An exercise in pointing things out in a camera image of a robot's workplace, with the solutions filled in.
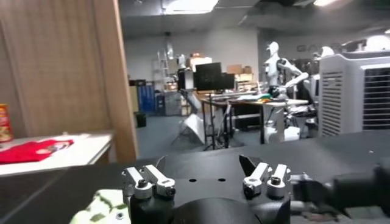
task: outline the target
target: bolt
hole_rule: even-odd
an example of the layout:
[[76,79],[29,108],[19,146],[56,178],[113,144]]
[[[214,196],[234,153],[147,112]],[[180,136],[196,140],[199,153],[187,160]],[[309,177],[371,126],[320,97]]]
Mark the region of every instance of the bolt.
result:
[[176,189],[174,189],[173,187],[168,187],[166,190],[165,190],[165,193],[166,195],[168,196],[173,196],[176,194]]
[[118,219],[118,220],[121,220],[121,219],[123,219],[123,213],[118,213],[117,215],[116,215],[116,219]]
[[147,185],[147,182],[145,179],[140,179],[138,181],[138,187],[143,188],[143,187],[146,187],[146,185]]
[[282,181],[279,177],[271,177],[271,184],[272,185],[279,185],[280,182],[282,182]]
[[247,196],[247,197],[252,197],[255,195],[255,188],[253,186],[245,186],[244,187],[244,194]]

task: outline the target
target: snack bag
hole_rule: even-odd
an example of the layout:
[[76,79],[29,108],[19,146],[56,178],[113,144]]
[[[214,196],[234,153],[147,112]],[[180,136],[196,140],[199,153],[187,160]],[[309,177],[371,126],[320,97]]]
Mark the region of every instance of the snack bag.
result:
[[6,104],[0,104],[0,143],[12,140],[9,114]]

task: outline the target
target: red towel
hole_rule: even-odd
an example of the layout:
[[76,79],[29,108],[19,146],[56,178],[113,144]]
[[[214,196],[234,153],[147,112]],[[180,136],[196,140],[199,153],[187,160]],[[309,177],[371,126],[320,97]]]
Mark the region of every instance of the red towel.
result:
[[73,144],[72,140],[27,142],[0,152],[0,164],[38,162],[71,144]]

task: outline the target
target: white portable air conditioner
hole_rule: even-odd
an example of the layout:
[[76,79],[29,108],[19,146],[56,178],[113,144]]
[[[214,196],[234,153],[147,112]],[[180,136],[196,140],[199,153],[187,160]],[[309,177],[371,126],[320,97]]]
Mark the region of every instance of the white portable air conditioner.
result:
[[319,136],[390,129],[390,51],[320,60]]

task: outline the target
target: ceiling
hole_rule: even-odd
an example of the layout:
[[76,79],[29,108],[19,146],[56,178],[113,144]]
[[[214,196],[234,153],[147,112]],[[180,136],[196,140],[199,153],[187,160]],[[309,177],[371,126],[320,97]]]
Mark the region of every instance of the ceiling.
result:
[[258,0],[219,0],[211,13],[199,15],[163,15],[161,0],[119,0],[122,31],[125,37],[185,33],[215,28],[236,27]]
[[[315,7],[314,0],[219,0],[211,13],[163,15],[172,0],[119,0],[125,38],[186,33],[237,26],[258,27],[284,34],[373,32],[390,28],[389,0],[339,0]],[[297,1],[307,4],[294,6]]]

